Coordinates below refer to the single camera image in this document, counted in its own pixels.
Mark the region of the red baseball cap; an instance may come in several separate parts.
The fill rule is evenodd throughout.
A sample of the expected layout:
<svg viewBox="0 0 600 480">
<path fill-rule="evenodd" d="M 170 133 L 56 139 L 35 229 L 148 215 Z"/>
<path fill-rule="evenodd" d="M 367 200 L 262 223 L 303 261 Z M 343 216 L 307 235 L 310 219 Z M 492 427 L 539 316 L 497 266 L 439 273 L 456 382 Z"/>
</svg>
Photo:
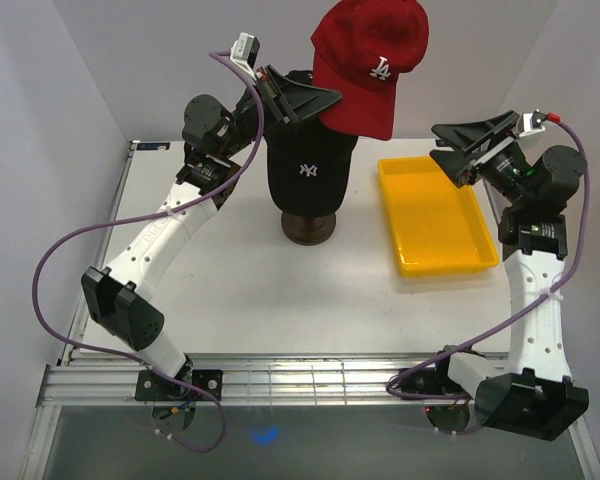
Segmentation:
<svg viewBox="0 0 600 480">
<path fill-rule="evenodd" d="M 399 77 L 421 63 L 428 40 L 428 16 L 417 1 L 337 2 L 311 36 L 313 85 L 342 95 L 321 122 L 343 134 L 390 139 Z"/>
</svg>

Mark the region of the black NY baseball cap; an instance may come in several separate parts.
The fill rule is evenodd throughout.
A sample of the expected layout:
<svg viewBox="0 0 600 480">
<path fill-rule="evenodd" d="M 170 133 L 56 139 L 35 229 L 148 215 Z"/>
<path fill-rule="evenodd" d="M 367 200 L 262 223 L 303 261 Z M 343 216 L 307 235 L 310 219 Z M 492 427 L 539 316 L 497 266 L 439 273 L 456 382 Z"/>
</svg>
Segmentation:
<svg viewBox="0 0 600 480">
<path fill-rule="evenodd" d="M 284 213 L 322 217 L 343 203 L 356 136 L 327 128 L 312 118 L 295 129 L 265 134 L 271 198 Z"/>
</svg>

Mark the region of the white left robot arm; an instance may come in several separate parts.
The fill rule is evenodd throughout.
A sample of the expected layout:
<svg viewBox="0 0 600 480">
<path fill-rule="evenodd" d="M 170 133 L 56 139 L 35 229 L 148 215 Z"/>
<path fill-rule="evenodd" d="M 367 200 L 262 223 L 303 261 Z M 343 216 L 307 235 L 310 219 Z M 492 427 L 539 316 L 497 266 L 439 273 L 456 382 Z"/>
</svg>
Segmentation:
<svg viewBox="0 0 600 480">
<path fill-rule="evenodd" d="M 158 388 L 170 399 L 192 387 L 190 360 L 164 330 L 164 316 L 151 303 L 159 282 L 196 231 L 224 206 L 243 167 L 232 158 L 257 148 L 261 136 L 296 127 L 342 98 L 282 75 L 273 67 L 256 71 L 244 96 L 229 111 L 215 97 L 194 97 L 184 109 L 184 165 L 156 212 L 124 251 L 104 268 L 88 268 L 81 284 L 91 318 L 159 371 Z"/>
</svg>

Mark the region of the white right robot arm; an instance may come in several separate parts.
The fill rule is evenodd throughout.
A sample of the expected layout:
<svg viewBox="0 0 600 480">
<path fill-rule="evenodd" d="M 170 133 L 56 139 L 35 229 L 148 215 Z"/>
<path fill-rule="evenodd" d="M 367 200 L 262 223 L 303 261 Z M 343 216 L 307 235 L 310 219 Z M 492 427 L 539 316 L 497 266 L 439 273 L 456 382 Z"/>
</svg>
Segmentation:
<svg viewBox="0 0 600 480">
<path fill-rule="evenodd" d="M 553 113 L 508 111 L 458 124 L 436 124 L 442 149 L 431 158 L 456 186 L 482 180 L 509 203 L 498 222 L 498 240 L 509 284 L 511 333 L 503 371 L 472 346 L 455 347 L 432 371 L 434 390 L 474 401 L 478 424 L 553 441 L 589 406 L 575 385 L 562 341 L 560 283 L 566 279 L 568 201 L 587 173 L 581 147 L 555 145 L 529 163 L 521 142 L 560 124 Z"/>
</svg>

